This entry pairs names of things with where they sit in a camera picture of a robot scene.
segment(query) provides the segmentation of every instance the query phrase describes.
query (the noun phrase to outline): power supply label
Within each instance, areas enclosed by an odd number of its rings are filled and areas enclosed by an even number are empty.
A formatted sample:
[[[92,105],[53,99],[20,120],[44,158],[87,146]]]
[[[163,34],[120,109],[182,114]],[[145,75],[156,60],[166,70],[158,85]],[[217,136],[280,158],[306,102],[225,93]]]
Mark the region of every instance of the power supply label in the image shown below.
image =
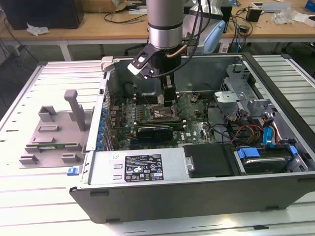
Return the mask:
[[[163,179],[163,165],[160,154],[126,156],[126,182],[153,181]]]

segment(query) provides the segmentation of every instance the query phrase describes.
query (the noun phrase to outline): blue connector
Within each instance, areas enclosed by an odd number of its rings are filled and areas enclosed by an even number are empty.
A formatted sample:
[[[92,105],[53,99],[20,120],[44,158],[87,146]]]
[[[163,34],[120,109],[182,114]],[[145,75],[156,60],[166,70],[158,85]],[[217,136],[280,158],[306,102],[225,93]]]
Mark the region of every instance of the blue connector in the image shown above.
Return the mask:
[[[102,108],[102,117],[105,117],[108,114],[108,111],[106,108]]]
[[[105,122],[103,120],[100,120],[99,126],[104,127],[105,126]]]
[[[260,154],[259,154],[257,148],[255,148],[255,147],[241,148],[239,151],[237,151],[237,153],[241,159],[260,157]]]
[[[101,134],[98,134],[98,135],[97,135],[97,140],[102,141],[102,140],[103,140],[103,136],[102,136]]]
[[[77,167],[70,167],[67,172],[67,176],[78,176],[79,174],[79,168]]]
[[[103,127],[99,127],[98,128],[98,132],[101,133],[101,134],[104,133],[104,128]]]
[[[96,148],[102,148],[103,144],[101,144],[100,142],[96,142]]]
[[[264,136],[262,138],[265,145],[269,145],[271,148],[273,148],[275,145],[271,142],[272,140],[272,133],[273,130],[271,127],[267,126],[264,128]]]
[[[290,146],[290,151],[292,153],[293,156],[297,156],[297,149],[295,146]]]

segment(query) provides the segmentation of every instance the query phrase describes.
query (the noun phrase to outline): motherboard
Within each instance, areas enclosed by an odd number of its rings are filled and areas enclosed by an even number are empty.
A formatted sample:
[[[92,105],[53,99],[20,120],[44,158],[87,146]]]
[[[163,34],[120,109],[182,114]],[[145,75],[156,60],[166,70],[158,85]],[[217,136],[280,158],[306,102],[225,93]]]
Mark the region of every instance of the motherboard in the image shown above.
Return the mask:
[[[155,96],[117,99],[110,109],[114,150],[178,148],[215,143],[205,122],[205,104],[198,94],[184,93],[171,107]]]

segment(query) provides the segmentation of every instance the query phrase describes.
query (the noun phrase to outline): floor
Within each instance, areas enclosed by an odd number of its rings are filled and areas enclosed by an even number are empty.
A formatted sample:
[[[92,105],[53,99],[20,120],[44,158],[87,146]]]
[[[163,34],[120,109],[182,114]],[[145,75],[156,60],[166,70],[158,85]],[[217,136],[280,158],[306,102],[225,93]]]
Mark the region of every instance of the floor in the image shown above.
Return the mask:
[[[282,44],[276,53],[281,54],[281,48],[284,45]],[[124,50],[131,46],[127,44],[104,45],[104,49],[108,56],[123,56]],[[274,44],[271,43],[253,43],[245,47],[244,52],[249,52],[252,55],[269,55],[273,47]],[[4,116],[37,65],[37,62],[26,53],[23,47],[19,49],[21,50],[19,57],[15,58],[13,55],[8,55],[8,59],[0,66],[0,119]],[[236,52],[236,50],[236,45],[231,48],[231,52]],[[29,51],[38,61],[63,60],[58,46],[31,46]],[[99,45],[72,45],[70,51],[74,60],[95,60],[102,57]],[[129,52],[129,55],[135,55],[138,51],[132,50]],[[314,76],[315,53],[312,52],[315,52],[315,50],[302,43],[293,43],[287,48],[287,54],[309,74]]]

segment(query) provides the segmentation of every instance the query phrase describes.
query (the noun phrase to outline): copper pipe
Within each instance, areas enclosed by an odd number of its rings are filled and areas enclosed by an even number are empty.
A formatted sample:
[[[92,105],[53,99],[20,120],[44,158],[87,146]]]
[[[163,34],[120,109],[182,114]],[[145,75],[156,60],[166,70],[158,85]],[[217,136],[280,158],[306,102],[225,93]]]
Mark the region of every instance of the copper pipe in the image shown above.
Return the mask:
[[[179,50],[177,50],[173,54],[166,54],[166,57],[168,59],[174,58],[174,57],[180,55],[182,53],[182,51],[185,50],[186,48],[187,48],[187,44],[183,45]]]

